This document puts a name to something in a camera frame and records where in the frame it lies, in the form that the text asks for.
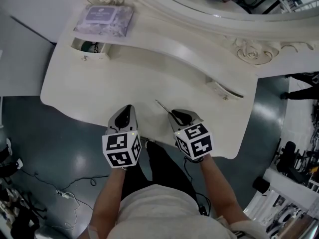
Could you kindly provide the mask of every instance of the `power strip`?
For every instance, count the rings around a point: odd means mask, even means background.
[[[62,191],[60,191],[60,190],[56,190],[56,193],[57,193],[59,196],[64,197],[64,198],[66,198],[66,199],[69,199],[69,198],[70,198],[69,195],[65,194],[64,192],[62,192]]]

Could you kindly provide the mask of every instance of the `white vanity table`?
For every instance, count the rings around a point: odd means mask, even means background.
[[[280,28],[285,23],[278,15],[262,21],[261,15],[236,18],[226,11],[221,16],[212,8],[207,14],[174,0],[108,3],[135,7],[127,37],[75,34],[80,12],[74,13],[52,56],[43,103],[103,126],[119,108],[132,104],[142,136],[174,145],[167,114],[154,102],[157,99],[169,109],[195,111],[208,123],[215,142],[212,156],[235,158],[239,151],[262,68],[255,65],[271,62],[284,47],[314,49],[317,43],[308,41],[305,31],[315,29],[317,16],[298,21],[291,15],[299,33],[292,37],[290,30]],[[106,43],[105,54],[79,51],[74,48],[79,39]]]

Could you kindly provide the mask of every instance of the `black shoe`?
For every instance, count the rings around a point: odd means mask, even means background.
[[[280,95],[280,99],[288,99],[288,92],[284,92]]]

